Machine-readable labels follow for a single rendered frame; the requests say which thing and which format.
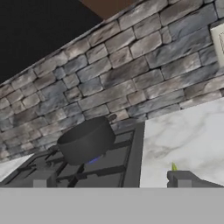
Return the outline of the brown wall cupboard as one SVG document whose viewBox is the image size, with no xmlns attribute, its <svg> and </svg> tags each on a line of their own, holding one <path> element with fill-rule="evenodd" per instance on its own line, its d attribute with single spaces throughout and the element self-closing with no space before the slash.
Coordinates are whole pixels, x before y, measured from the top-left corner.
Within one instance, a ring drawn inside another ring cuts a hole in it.
<svg viewBox="0 0 224 224">
<path fill-rule="evenodd" d="M 107 19 L 136 3 L 137 0 L 80 0 L 100 18 Z"/>
</svg>

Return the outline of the dark grey gas hob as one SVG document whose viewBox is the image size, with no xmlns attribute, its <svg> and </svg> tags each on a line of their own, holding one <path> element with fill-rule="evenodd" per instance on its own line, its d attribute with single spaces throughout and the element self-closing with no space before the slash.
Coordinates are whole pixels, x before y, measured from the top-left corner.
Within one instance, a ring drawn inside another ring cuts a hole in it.
<svg viewBox="0 0 224 224">
<path fill-rule="evenodd" d="M 86 164 L 71 166 L 59 150 L 36 153 L 23 162 L 0 187 L 25 179 L 37 170 L 56 172 L 56 187 L 104 188 L 138 187 L 144 144 L 143 122 L 119 129 L 115 133 L 115 143 L 111 150 Z"/>
</svg>

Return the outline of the black range hood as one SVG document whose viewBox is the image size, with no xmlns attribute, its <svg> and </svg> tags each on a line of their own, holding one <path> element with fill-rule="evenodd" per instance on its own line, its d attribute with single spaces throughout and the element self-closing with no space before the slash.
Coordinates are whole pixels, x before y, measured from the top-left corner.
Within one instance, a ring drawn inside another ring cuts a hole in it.
<svg viewBox="0 0 224 224">
<path fill-rule="evenodd" d="M 101 21 L 80 0 L 0 0 L 0 83 Z"/>
</svg>

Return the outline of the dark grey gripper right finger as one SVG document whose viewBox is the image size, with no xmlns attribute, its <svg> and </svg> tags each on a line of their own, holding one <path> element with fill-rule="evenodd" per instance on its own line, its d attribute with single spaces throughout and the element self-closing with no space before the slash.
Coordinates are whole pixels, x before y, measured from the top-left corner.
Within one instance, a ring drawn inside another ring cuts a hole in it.
<svg viewBox="0 0 224 224">
<path fill-rule="evenodd" d="M 168 171 L 167 172 L 167 187 L 177 187 L 177 188 L 210 188 L 218 187 L 224 188 L 224 185 L 218 185 L 214 182 L 210 182 L 197 177 L 191 171 Z"/>
</svg>

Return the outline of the dark grey cooking pot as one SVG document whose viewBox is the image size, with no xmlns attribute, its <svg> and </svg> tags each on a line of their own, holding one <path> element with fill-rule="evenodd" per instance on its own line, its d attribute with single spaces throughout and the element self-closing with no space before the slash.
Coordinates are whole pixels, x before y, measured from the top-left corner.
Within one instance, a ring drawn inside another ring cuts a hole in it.
<svg viewBox="0 0 224 224">
<path fill-rule="evenodd" d="M 110 123 L 116 118 L 112 114 L 86 120 L 65 132 L 48 150 L 59 150 L 70 165 L 86 164 L 112 148 L 116 134 Z"/>
</svg>

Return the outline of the white wall outlet plate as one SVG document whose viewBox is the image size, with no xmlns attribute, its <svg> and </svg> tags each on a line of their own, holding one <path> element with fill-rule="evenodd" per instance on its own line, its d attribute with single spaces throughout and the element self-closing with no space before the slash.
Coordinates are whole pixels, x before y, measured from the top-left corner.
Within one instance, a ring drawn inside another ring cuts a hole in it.
<svg viewBox="0 0 224 224">
<path fill-rule="evenodd" d="M 219 66 L 224 67 L 224 19 L 213 24 L 210 32 Z"/>
</svg>

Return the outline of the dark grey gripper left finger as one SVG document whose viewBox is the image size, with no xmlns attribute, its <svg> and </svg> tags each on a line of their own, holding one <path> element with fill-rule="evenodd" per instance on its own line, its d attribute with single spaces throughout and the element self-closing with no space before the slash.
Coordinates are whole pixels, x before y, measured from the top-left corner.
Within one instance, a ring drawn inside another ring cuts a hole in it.
<svg viewBox="0 0 224 224">
<path fill-rule="evenodd" d="M 16 180 L 13 183 L 3 185 L 3 187 L 35 187 L 47 188 L 56 186 L 56 172 L 53 170 L 37 170 L 25 179 Z"/>
</svg>

